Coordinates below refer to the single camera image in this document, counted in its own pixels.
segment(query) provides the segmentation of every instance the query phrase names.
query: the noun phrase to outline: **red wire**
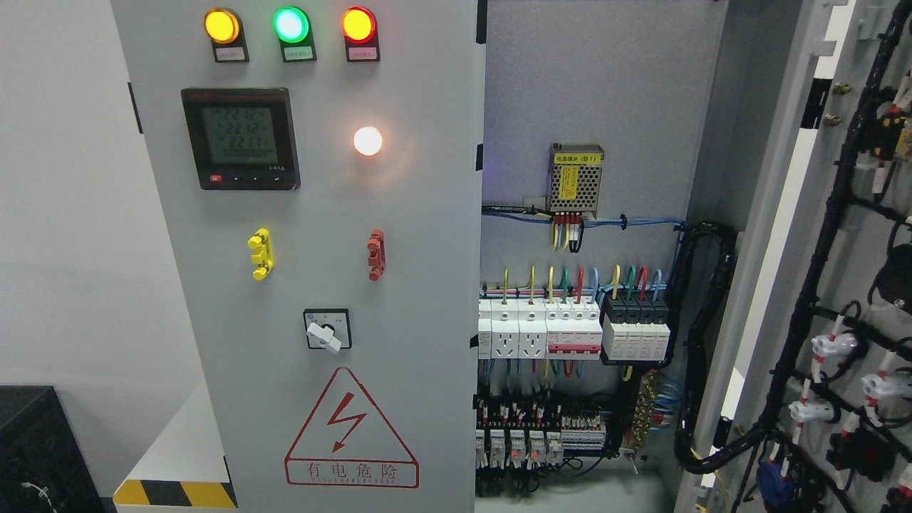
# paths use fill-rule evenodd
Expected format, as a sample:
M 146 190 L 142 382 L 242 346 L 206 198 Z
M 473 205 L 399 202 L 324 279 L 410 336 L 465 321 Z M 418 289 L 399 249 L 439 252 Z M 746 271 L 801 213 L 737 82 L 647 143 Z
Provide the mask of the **red wire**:
M 585 275 L 585 271 L 583 270 L 582 267 L 580 267 L 579 275 L 577 275 L 577 278 L 576 278 L 576 304 L 577 305 L 583 302 L 583 277 L 584 277 L 584 275 Z
M 639 283 L 639 280 L 640 280 L 641 278 L 643 278 L 643 288 L 639 291 L 639 300 L 640 300 L 640 301 L 645 301 L 645 300 L 646 300 L 646 286 L 647 286 L 648 283 L 649 283 L 649 269 L 648 269 L 648 267 L 643 266 L 643 267 L 641 267 L 641 268 L 639 269 L 639 276 L 637 276 L 637 281 L 636 281 L 636 283 L 634 283 L 634 285 L 633 285 L 634 290 L 637 289 L 637 284 Z

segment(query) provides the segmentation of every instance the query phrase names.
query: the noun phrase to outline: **yellow label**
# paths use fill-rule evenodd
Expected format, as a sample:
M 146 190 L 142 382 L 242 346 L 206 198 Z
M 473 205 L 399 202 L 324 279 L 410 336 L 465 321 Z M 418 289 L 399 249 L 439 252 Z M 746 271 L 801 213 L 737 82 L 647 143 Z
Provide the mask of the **yellow label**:
M 561 187 L 557 192 L 557 199 L 560 200 L 575 200 L 576 199 L 576 184 L 579 182 L 579 166 L 578 165 L 562 165 L 561 166 Z
M 601 153 L 555 153 L 555 164 L 598 165 L 602 163 Z

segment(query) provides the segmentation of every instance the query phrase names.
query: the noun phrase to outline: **red indicator light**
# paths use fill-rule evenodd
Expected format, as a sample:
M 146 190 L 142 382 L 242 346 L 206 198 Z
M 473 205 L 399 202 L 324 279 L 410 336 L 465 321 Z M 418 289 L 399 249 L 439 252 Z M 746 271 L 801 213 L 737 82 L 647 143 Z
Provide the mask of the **red indicator light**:
M 342 15 L 342 34 L 356 43 L 369 41 L 377 34 L 377 19 L 365 7 L 346 9 Z

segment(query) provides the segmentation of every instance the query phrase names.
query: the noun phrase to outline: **green wire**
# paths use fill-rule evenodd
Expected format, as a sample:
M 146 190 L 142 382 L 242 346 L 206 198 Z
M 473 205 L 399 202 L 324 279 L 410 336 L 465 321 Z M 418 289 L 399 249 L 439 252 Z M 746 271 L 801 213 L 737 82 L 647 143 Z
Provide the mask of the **green wire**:
M 627 271 L 627 301 L 633 299 L 633 288 L 637 284 L 637 267 L 630 266 Z
M 561 298 L 562 303 L 567 302 L 567 288 L 570 287 L 570 269 L 564 267 L 564 275 L 561 277 L 561 289 L 564 291 L 564 297 Z

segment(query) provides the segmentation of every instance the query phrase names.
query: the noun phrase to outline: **gray metal panel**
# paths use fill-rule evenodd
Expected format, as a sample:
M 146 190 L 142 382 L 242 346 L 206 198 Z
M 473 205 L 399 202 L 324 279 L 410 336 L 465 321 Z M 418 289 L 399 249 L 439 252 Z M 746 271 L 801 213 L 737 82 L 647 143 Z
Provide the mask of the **gray metal panel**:
M 848 83 L 854 91 L 846 96 L 831 96 L 826 108 L 826 113 L 838 115 L 844 120 L 849 120 L 855 112 L 858 102 L 858 93 L 865 83 L 868 71 L 876 52 L 879 39 L 859 40 L 858 21 L 871 16 L 866 9 L 869 6 L 883 7 L 883 16 L 889 18 L 896 2 L 858 2 L 849 31 L 846 35 L 839 65 L 834 75 L 834 81 Z M 908 56 L 912 53 L 912 41 L 908 37 L 896 50 L 886 77 L 884 86 L 895 86 L 899 77 L 906 72 Z M 741 425 L 750 425 L 757 418 L 763 406 L 765 391 L 769 385 L 770 370 L 779 357 L 782 343 L 788 330 L 788 319 L 792 313 L 794 301 L 803 283 L 804 275 L 810 263 L 814 244 L 817 240 L 820 225 L 824 218 L 824 202 L 833 186 L 835 174 L 834 160 L 838 158 L 840 147 L 845 139 L 846 124 L 841 127 L 822 127 L 817 135 L 814 153 L 808 165 L 807 174 L 802 183 L 801 196 L 795 209 L 791 230 L 785 243 L 782 254 L 780 272 L 776 277 L 772 289 L 772 299 L 764 317 L 760 340 L 765 349 L 757 351 L 751 361 L 751 369 L 745 383 L 745 394 L 739 406 L 736 422 Z M 859 164 L 873 162 L 865 156 L 859 158 Z M 884 200 L 884 205 L 893 206 L 899 212 L 907 212 L 912 204 L 909 202 L 912 194 L 912 184 L 906 172 L 908 164 L 899 168 L 891 185 L 891 192 Z M 871 173 L 858 171 L 856 173 L 855 192 L 863 197 L 870 197 Z M 840 309 L 845 303 L 857 299 L 865 305 L 863 319 L 888 336 L 898 339 L 907 336 L 912 331 L 912 317 L 898 312 L 887 305 L 875 294 L 874 306 L 866 305 L 865 295 L 876 271 L 886 260 L 886 240 L 889 236 L 889 221 L 879 215 L 866 212 L 859 207 L 849 207 L 849 214 L 842 230 L 835 239 L 833 251 L 830 253 L 827 269 L 821 279 L 818 295 L 821 306 Z M 900 235 L 899 242 L 906 242 L 907 238 Z M 832 323 L 818 319 L 811 329 L 811 336 L 828 333 Z M 855 365 L 843 378 L 830 385 L 831 390 L 839 393 L 846 400 L 858 406 L 862 404 L 861 383 L 859 378 L 867 373 L 875 372 L 884 355 L 884 350 L 872 346 L 868 356 Z M 799 369 L 807 372 L 810 360 L 810 344 L 806 345 L 803 358 L 799 362 Z M 829 361 L 824 365 L 826 372 L 832 373 L 834 362 Z M 905 363 L 897 358 L 893 368 L 901 367 Z M 793 383 L 793 393 L 786 398 L 787 402 L 797 399 L 800 388 L 799 383 Z M 894 416 L 907 413 L 907 403 L 901 404 L 899 410 L 891 411 Z M 793 421 L 787 411 L 781 414 L 781 426 L 791 431 Z M 802 432 L 802 446 L 814 457 L 823 469 L 830 469 L 824 461 L 825 449 L 828 446 L 830 433 L 840 430 L 839 425 L 806 424 Z M 894 434 L 906 445 L 912 445 L 912 430 L 906 427 L 894 430 Z M 879 508 L 886 497 L 888 487 L 896 485 L 896 479 L 906 467 L 906 462 L 896 457 L 896 465 L 881 483 L 871 483 L 862 476 L 856 476 L 855 482 L 848 491 L 848 496 L 859 511 L 871 511 Z M 733 474 L 739 474 L 741 468 L 733 468 Z M 824 502 L 829 509 L 838 510 L 832 494 L 827 494 Z M 745 512 L 755 509 L 745 508 Z
M 485 202 L 545 194 L 553 142 L 605 148 L 598 216 L 688 210 L 727 2 L 492 0 L 488 6 Z M 482 221 L 482 278 L 528 266 L 668 269 L 668 226 L 586 231 L 579 256 L 540 225 Z
M 217 4 L 113 0 L 238 500 L 276 513 L 471 510 L 472 474 L 453 468 L 471 468 L 473 454 L 476 314 L 463 294 L 477 282 L 466 262 L 478 261 L 479 238 L 475 4 L 374 2 L 383 60 L 348 64 L 338 20 L 350 4 L 303 0 L 319 60 L 287 65 L 271 27 L 284 4 L 234 2 L 251 62 L 216 64 L 202 15 Z M 200 190 L 186 87 L 287 87 L 301 189 Z M 364 159 L 351 137 L 369 124 L 385 146 Z M 245 241 L 260 226 L 273 232 L 275 270 L 254 282 Z M 389 264 L 377 283 L 365 248 L 374 228 Z M 354 349 L 306 348 L 301 312 L 321 307 L 350 309 Z M 418 489 L 286 483 L 285 454 L 341 365 L 418 459 Z

